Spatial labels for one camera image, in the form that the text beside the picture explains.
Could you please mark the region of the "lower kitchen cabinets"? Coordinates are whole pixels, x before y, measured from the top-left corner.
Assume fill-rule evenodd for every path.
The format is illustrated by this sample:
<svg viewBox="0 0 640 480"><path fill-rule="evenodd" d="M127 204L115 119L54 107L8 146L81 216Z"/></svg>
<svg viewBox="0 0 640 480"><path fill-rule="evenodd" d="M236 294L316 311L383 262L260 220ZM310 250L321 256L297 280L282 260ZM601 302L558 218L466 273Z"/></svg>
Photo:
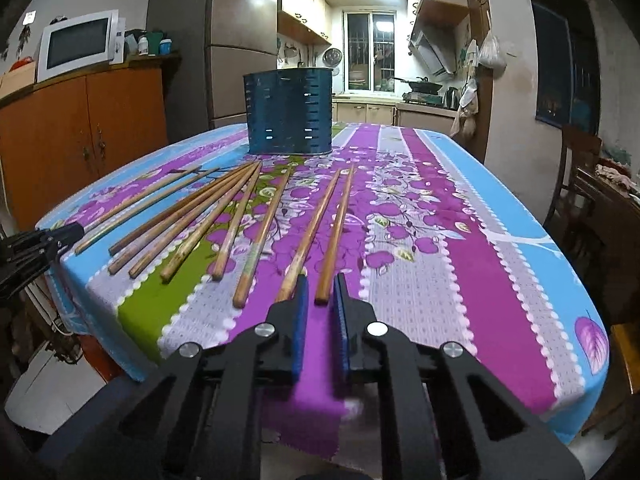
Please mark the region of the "lower kitchen cabinets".
<svg viewBox="0 0 640 480"><path fill-rule="evenodd" d="M367 122L450 133L456 113L453 110L367 96L334 96L334 122Z"/></svg>

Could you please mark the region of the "kitchen cabinets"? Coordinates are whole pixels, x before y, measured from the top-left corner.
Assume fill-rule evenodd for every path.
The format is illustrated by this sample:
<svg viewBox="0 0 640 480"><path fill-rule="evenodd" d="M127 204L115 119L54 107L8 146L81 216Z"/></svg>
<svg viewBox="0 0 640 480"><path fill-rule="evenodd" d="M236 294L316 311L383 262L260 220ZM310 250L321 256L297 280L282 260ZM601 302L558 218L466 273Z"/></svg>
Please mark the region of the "kitchen cabinets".
<svg viewBox="0 0 640 480"><path fill-rule="evenodd" d="M450 133L456 113L453 110L367 96L334 96L334 122L367 122Z"/></svg>
<svg viewBox="0 0 640 480"><path fill-rule="evenodd" d="M277 32L305 46L328 46L331 14L326 0L278 0Z"/></svg>

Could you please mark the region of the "upper kitchen cabinets left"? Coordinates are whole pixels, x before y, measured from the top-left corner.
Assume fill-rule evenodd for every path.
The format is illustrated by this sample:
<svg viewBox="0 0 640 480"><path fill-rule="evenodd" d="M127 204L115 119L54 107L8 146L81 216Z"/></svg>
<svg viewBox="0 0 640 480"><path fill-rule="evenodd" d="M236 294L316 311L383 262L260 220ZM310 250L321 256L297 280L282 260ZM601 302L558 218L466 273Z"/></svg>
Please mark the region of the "upper kitchen cabinets left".
<svg viewBox="0 0 640 480"><path fill-rule="evenodd" d="M277 32L305 46L328 46L331 14L326 0L278 0Z"/></svg>

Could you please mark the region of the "floral purple blue tablecloth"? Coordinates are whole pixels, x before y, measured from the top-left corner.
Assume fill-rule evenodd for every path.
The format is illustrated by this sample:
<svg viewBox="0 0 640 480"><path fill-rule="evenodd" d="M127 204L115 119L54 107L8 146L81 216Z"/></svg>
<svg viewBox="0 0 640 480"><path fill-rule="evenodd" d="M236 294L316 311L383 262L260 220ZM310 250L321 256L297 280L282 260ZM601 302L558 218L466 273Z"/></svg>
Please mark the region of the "floral purple blue tablecloth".
<svg viewBox="0 0 640 480"><path fill-rule="evenodd" d="M356 171L336 270L349 293L411 340L454 340L489 368L563 441L574 439L608 374L608 336L575 271L526 207L443 134L376 125L335 126L333 150L262 161L224 277L217 252L226 209L167 284L170 244L137 278L107 271L108 248L167 209L132 218L46 279L65 326L96 337L132 378L143 379L180 344L224 344L264 320L332 177L340 177L304 265L318 282L350 166ZM243 309L236 284L285 170L292 169Z"/></svg>

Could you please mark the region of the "orange wooden cabinet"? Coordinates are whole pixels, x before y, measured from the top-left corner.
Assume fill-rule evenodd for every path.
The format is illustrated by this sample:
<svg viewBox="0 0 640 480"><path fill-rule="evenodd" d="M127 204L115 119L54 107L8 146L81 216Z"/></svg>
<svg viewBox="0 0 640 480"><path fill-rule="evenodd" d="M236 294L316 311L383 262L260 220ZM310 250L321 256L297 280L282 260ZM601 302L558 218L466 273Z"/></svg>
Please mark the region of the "orange wooden cabinet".
<svg viewBox="0 0 640 480"><path fill-rule="evenodd" d="M168 143L179 55L133 58L31 84L1 101L1 200L30 230L87 185Z"/></svg>

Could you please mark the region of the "cardboard box on cabinet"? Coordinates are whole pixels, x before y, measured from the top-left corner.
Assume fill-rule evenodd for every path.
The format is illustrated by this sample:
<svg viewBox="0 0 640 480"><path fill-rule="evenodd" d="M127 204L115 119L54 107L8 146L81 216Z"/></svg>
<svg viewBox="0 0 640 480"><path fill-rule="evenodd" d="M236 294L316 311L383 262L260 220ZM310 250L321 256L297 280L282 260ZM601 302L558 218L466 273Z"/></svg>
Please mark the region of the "cardboard box on cabinet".
<svg viewBox="0 0 640 480"><path fill-rule="evenodd" d="M25 88L30 88L36 82L37 64L35 62L24 64L1 77L0 99L12 96Z"/></svg>

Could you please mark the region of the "white microwave oven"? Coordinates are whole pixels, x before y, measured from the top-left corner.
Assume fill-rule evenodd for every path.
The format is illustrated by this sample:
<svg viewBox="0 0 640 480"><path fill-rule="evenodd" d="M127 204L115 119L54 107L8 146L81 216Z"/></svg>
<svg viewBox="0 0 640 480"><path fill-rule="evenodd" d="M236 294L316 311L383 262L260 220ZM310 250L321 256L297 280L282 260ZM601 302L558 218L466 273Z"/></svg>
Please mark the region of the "white microwave oven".
<svg viewBox="0 0 640 480"><path fill-rule="evenodd" d="M43 29L37 58L36 81L96 64L121 63L124 30L119 10L69 18Z"/></svg>

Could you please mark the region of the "blue perforated utensil holder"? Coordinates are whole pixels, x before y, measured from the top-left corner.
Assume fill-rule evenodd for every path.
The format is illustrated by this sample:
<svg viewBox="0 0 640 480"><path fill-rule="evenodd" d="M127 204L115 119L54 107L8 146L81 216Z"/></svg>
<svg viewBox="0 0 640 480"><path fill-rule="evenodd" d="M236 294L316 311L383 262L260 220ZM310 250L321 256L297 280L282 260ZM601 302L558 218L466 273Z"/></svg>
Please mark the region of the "blue perforated utensil holder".
<svg viewBox="0 0 640 480"><path fill-rule="evenodd" d="M267 70L243 79L250 154L314 156L332 151L330 70Z"/></svg>

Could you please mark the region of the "electric kettle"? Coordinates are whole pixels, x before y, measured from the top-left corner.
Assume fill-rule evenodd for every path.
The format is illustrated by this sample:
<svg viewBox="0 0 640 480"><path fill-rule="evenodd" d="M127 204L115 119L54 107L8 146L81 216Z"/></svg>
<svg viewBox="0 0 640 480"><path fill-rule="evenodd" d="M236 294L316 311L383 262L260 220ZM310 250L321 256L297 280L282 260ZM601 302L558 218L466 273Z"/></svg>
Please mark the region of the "electric kettle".
<svg viewBox="0 0 640 480"><path fill-rule="evenodd" d="M449 86L445 92L445 106L448 110L457 110L460 103L460 91L457 87Z"/></svg>

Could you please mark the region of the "black wok pan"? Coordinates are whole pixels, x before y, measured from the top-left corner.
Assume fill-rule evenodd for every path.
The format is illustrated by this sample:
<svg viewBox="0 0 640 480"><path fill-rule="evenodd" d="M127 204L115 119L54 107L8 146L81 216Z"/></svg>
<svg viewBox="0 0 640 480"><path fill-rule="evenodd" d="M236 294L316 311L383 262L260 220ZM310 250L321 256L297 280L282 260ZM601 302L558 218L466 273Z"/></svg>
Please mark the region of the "black wok pan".
<svg viewBox="0 0 640 480"><path fill-rule="evenodd" d="M403 84L408 84L410 88L409 92L413 93L431 94L432 96L436 96L436 94L442 88L442 84L431 82L426 77L419 78L418 80L407 80L404 78L393 76L393 80L400 81Z"/></svg>

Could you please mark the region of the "blue lidded jar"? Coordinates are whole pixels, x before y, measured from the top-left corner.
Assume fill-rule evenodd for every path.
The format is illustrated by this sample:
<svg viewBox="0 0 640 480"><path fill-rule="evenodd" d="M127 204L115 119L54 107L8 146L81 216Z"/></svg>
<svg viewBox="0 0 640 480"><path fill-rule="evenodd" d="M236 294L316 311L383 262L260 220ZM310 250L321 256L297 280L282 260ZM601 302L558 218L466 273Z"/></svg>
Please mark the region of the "blue lidded jar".
<svg viewBox="0 0 640 480"><path fill-rule="evenodd" d="M169 38L160 40L158 44L158 54L168 55L171 52L172 41Z"/></svg>

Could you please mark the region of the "dark wooden side table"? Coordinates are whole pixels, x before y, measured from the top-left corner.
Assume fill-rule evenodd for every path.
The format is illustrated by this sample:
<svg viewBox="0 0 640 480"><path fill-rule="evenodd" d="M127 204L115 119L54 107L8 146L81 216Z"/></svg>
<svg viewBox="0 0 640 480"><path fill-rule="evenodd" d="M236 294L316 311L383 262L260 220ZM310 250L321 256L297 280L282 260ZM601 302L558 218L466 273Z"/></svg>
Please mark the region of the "dark wooden side table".
<svg viewBox="0 0 640 480"><path fill-rule="evenodd" d="M639 317L639 207L593 172L578 170L592 206L585 229L585 283L607 326Z"/></svg>

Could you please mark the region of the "steel range hood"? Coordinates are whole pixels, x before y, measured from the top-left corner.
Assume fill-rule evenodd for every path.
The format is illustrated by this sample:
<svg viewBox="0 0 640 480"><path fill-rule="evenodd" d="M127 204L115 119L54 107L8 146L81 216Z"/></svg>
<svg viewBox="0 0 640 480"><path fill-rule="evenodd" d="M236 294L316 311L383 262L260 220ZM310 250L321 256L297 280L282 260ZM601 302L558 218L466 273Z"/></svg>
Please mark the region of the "steel range hood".
<svg viewBox="0 0 640 480"><path fill-rule="evenodd" d="M415 24L409 50L432 79L452 79L457 71L454 31L430 24Z"/></svg>

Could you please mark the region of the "white hanging plastic bag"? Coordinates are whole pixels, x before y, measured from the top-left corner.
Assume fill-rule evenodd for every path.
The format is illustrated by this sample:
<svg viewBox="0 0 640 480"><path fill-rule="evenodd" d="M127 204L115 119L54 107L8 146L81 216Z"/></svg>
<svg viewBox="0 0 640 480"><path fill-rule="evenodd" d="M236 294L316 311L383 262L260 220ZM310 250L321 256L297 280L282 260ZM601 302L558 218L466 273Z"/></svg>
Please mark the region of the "white hanging plastic bag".
<svg viewBox="0 0 640 480"><path fill-rule="evenodd" d="M483 40L478 52L478 64L503 72L506 69L506 57L504 56L500 41L491 29Z"/></svg>

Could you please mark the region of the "dark blue framed window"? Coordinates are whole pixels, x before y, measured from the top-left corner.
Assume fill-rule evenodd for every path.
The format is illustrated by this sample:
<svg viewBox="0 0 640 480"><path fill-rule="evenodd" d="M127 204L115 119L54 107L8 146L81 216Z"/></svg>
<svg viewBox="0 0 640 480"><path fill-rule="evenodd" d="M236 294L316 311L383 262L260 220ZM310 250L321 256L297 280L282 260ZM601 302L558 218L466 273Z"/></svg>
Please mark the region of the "dark blue framed window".
<svg viewBox="0 0 640 480"><path fill-rule="evenodd" d="M596 33L585 0L532 0L538 55L535 117L590 134L599 130L601 89Z"/></svg>

